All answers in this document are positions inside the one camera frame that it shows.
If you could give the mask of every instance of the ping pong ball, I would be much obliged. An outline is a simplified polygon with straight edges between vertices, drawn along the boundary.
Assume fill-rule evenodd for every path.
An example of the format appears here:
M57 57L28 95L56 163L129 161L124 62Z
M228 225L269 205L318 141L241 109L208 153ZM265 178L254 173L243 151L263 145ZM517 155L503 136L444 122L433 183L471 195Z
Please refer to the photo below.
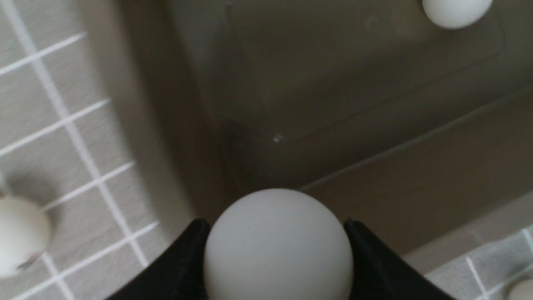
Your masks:
M212 300L347 300L353 257L341 223L303 193L272 189L231 205L207 239Z
M427 17L447 29L460 29L477 22L489 10L492 0L423 0Z

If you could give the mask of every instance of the tiled floor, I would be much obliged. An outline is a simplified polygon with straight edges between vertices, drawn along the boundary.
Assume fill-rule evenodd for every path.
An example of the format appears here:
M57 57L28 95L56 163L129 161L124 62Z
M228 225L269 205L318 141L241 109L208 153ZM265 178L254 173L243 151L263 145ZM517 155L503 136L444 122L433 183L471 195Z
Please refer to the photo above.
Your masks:
M94 80L70 0L0 0L0 186L39 202L52 244L0 300L100 300L168 245ZM458 300L501 300L533 277L529 230L427 277Z

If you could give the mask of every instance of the white grout line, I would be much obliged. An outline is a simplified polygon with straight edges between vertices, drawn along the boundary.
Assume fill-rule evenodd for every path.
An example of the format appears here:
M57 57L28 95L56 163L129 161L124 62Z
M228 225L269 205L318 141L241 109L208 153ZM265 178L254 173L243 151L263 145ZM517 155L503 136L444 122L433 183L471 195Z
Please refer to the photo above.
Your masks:
M108 246L106 249L103 249L103 250L100 250L98 251L97 253L93 254L92 256L82 260L81 262L78 262L77 264L73 265L72 267L64 270L63 272L61 273L57 273L55 276L53 276L52 278L42 282L42 283L39 283L38 285L28 289L27 291L25 291L24 293L16 296L15 298L12 298L10 300L25 300L31 296L34 296L35 294L37 294L38 292L44 290L45 288L53 285L54 283L58 283L60 280L64 281L64 278L67 277L68 275L71 275L73 273L75 273L76 271L79 271L80 269L83 269L84 267L96 262L98 259L106 256L107 254L110 254L118 249L120 249L122 246L126 245L129 243L130 240L132 239L137 239L147 233L149 233L150 231L152 231L154 228L156 228L157 226L159 226L159 222L153 222L152 224L140 229L139 231L133 233L132 235ZM43 255L42 257L44 263L46 264L46 261L45 261L45 256Z
M69 37L68 39L63 40L63 41L61 41L59 43L53 44L50 47L47 47L47 48L42 49L41 51L35 53L33 60L40 59L40 58L42 58L45 55L48 55L48 54L50 54L52 52L55 52L55 51L57 51L59 49L65 48L66 46L68 46L70 44L74 44L74 43L76 43L77 41L81 40L84 37L85 37L85 33L79 33L79 34L73 35L73 36Z
M66 123L69 123L69 122L72 122L72 121L75 121L76 119L86 115L86 114L89 114L91 112L93 112L94 110L106 105L107 103L109 103L109 100L106 99L106 100L102 100L102 101L99 101L89 107L86 107L82 110L80 110L79 112L77 113L74 113L70 116L68 116L67 118L61 120L61 121L57 121L55 123L53 123L52 125L49 125L37 132L34 132L16 142L13 142L5 147L3 147L2 149L0 149L0 157L6 155L7 153L9 152L12 152L14 150L16 150L17 148L20 148L44 135L47 135L49 133L52 133L53 131L57 130L58 128L61 128L62 126L64 126Z
M2 0L2 7L4 8L7 17L13 25L15 34L17 35L24 51L26 52L26 55L35 54L35 45L33 44L33 41L31 40L27 28L22 22L22 19L13 4L13 0ZM44 90L48 94L52 106L59 115L59 118L62 120L68 118L68 109L65 106L61 94L57 90L57 87L55 86L50 74L48 73L48 70L46 70L46 67L44 66L41 59L37 58L36 60L32 61L31 64L34 67L34 70L37 73L37 77L43 85ZM91 154L89 153L89 150L87 149L87 146L85 145L85 142L83 141L78 129L71 122L67 122L64 126L67 129L67 132L69 134L70 139L72 140L72 143L74 144L74 147L78 151L83 163L85 164L85 167L91 174L93 180L97 180L98 178L100 178L100 172L96 167L96 164L94 163ZM131 229L126 222L126 219L120 212L120 209L116 204L113 195L111 195L105 183L98 183L97 186L109 210L111 211L113 218L120 226L120 229L122 230L123 234L126 237L130 236L132 234ZM137 256L139 263L143 267L146 267L148 265L148 260L146 259L144 253L137 244L137 241L131 240L130 245L133 251L135 252L135 255Z
M58 268L55 266L54 261L48 255L48 253L46 253L46 252L43 253L42 259L43 259L44 264L48 268L48 271L50 272L50 275L52 277L59 276ZM56 281L56 284L58 285L59 289L61 290L61 293L63 294L63 296L65 297L66 300L76 300L76 298L74 297L74 294L72 294L72 291L67 286L67 284L65 283L63 278L59 278Z
M2 67L0 68L0 75L4 75L6 73L9 73L11 71L14 71L22 66L25 66L27 64L29 64L30 62L36 60L36 59L39 59L43 56L46 56L52 52L55 52L61 48L64 48L72 43L75 43L79 40L81 40L83 37L85 37L85 33L80 33L80 34L77 34L75 36L72 36L66 40L63 40L57 44L54 44L54 45L51 45L50 47L47 47L45 49L42 49L41 51L35 53L35 54L31 54L29 56L26 56L24 57L23 59L20 59L20 60L17 60L16 62L12 63L12 64L9 64L5 67Z
M60 277L66 277L68 275L71 275L72 273L74 273L74 272L76 272L76 271L78 271L78 270L80 270L80 269L82 269L82 268L94 263L95 261L97 261L98 259L106 256L107 254L118 250L120 247L122 247L125 244L129 243L131 240L135 240L138 237L147 234L148 232L150 232L151 230L153 230L157 226L159 226L159 222L153 222L152 224L150 224L150 225L144 227L143 229L133 233L132 235L128 236L127 238L124 238L124 239L112 244L108 248L106 248L104 250L101 250L101 251L93 254L92 256L84 259L83 261L75 264L74 266L68 268L67 270L63 271L60 274Z
M483 282L481 282L481 278L479 277L479 274L477 270L475 269L474 263L472 260L467 256L466 262L468 263L468 266L470 267L470 271L474 274L475 281L478 283L479 289L481 290L481 297L485 298L485 300L489 300L489 296L487 295L487 290L485 290L485 286L483 285Z
M60 204L63 204L65 202L69 201L70 199L72 199L72 198L74 198L74 197L76 197L76 196L78 196L78 195L90 190L91 188L97 186L99 183L105 182L105 181L107 181L107 180L119 175L120 173L128 170L129 168L133 167L134 165L135 165L135 162L133 162L133 161L129 162L127 164L123 164L122 166L120 166L120 167L116 168L115 170L103 175L102 177L100 177L100 178L98 178L96 180L93 180L93 181L91 181L91 182L89 182L89 183L87 183L85 185L82 185L81 187L79 187L79 188L75 189L74 191L62 196L61 198L48 203L47 205L45 205L43 207L43 209L45 211L48 211L48 210L50 210L50 209L52 209L52 208L54 208L54 207L56 207L56 206L58 206Z

